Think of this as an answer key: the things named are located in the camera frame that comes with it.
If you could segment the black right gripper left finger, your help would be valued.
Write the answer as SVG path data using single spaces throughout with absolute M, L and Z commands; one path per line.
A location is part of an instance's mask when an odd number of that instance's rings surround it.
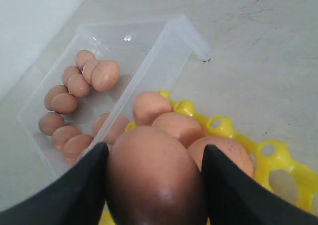
M 51 185 L 1 212 L 2 225 L 97 225 L 105 205 L 109 151 L 97 143 Z

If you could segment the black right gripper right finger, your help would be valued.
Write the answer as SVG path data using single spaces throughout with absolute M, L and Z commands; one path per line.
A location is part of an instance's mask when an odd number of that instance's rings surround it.
M 213 225 L 316 225 L 317 217 L 259 185 L 215 145 L 202 160 L 207 213 Z

